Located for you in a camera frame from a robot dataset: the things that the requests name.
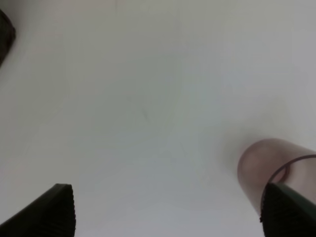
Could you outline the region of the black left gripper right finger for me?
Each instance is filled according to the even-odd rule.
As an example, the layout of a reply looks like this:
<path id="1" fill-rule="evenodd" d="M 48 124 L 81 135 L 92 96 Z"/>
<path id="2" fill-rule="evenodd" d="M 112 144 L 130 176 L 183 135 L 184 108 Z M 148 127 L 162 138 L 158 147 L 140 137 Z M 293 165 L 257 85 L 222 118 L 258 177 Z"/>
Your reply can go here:
<path id="1" fill-rule="evenodd" d="M 268 183 L 260 222 L 266 237 L 314 237 L 316 205 L 284 184 Z"/>

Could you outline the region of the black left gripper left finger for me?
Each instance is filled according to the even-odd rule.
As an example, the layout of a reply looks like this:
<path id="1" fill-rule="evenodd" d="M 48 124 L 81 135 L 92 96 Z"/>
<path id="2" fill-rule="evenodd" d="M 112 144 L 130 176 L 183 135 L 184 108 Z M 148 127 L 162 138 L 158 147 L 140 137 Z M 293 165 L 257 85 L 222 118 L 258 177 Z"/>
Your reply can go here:
<path id="1" fill-rule="evenodd" d="M 0 225 L 2 237 L 73 237 L 75 232 L 75 202 L 70 184 L 55 184 Z"/>

